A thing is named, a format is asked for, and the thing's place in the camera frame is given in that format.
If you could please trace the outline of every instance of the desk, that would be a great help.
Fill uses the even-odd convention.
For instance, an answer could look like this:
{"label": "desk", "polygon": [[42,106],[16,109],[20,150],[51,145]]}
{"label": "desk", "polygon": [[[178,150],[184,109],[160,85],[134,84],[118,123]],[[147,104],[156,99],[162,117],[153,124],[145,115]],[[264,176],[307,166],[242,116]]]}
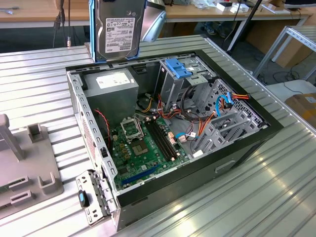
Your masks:
{"label": "desk", "polygon": [[[285,127],[251,158],[116,236],[313,236],[316,130],[270,93],[215,43],[200,36],[141,43],[140,56],[201,49]],[[74,117],[65,67],[91,63],[84,46],[0,54],[0,113],[18,131],[48,127],[65,191],[0,220],[11,237],[115,234],[109,218],[89,227],[75,177],[92,168]]]}
{"label": "desk", "polygon": [[[28,28],[28,27],[52,27],[55,17],[58,15],[58,10],[55,7],[53,0],[0,0],[0,7],[18,6],[19,10],[14,10],[13,15],[0,12],[0,28]],[[235,14],[222,12],[217,8],[201,10],[194,5],[181,6],[173,5],[166,6],[167,23],[174,22],[203,22],[203,21],[233,21]],[[241,12],[236,20],[241,21],[239,28],[229,46],[231,49],[233,43],[239,36],[243,28],[249,12]],[[312,14],[302,9],[299,12],[292,14],[275,15],[270,11],[263,9],[257,11],[252,20],[288,20],[300,19],[298,26],[302,26],[309,16]],[[71,25],[83,26],[89,25],[89,12],[87,10],[71,10]]]}

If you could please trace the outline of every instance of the gray plastic stand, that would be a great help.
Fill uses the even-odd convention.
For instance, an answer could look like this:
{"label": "gray plastic stand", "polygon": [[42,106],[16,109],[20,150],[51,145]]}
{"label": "gray plastic stand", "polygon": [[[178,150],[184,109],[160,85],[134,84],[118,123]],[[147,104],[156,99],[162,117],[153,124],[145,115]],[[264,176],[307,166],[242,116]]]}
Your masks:
{"label": "gray plastic stand", "polygon": [[0,115],[0,219],[64,191],[46,127],[9,130]]}

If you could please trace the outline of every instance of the ram slot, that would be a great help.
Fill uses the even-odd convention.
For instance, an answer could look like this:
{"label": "ram slot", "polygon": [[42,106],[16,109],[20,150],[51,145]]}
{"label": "ram slot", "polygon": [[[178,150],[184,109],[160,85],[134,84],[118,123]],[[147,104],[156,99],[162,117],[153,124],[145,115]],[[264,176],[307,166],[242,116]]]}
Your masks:
{"label": "ram slot", "polygon": [[172,158],[176,158],[176,152],[167,138],[164,136],[158,124],[156,122],[147,122],[145,123],[145,126],[155,141],[157,147],[162,152],[165,160],[170,161]]}

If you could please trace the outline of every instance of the metal rack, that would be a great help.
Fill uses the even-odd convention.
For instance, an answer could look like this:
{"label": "metal rack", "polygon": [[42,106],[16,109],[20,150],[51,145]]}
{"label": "metal rack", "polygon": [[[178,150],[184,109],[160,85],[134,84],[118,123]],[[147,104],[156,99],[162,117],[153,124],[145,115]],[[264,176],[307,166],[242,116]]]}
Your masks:
{"label": "metal rack", "polygon": [[[299,42],[301,42],[302,44],[316,52],[316,26],[285,26],[281,34],[278,36],[276,41],[269,49],[266,56],[262,59],[256,70],[253,72],[253,75],[255,77],[259,76],[264,65],[269,61],[271,55],[274,53],[274,51],[283,41],[286,35],[289,35],[289,37],[285,40],[283,45],[275,54],[274,58],[272,59],[273,62],[275,62],[278,59],[278,57],[282,54],[282,52],[285,50],[285,48],[287,47],[292,38],[297,39]],[[307,80],[315,71],[316,66],[304,77],[303,80]]]}
{"label": "metal rack", "polygon": [[[243,165],[125,228],[116,236],[312,236],[316,210],[316,130],[215,43],[200,36],[141,43],[140,56],[202,49],[285,127]],[[10,236],[103,236],[112,219],[89,227],[75,177],[92,168],[65,66],[92,63],[84,46],[0,54],[0,110],[15,132],[48,128],[65,191],[0,220]]]}

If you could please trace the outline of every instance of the blue drive bay latch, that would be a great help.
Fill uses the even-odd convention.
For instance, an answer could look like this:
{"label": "blue drive bay latch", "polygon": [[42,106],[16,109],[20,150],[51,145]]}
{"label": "blue drive bay latch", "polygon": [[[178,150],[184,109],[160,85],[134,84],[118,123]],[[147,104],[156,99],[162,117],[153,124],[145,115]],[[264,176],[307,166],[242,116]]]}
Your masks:
{"label": "blue drive bay latch", "polygon": [[187,78],[193,75],[193,73],[186,70],[183,63],[180,63],[176,58],[166,59],[166,65],[175,73],[177,78]]}

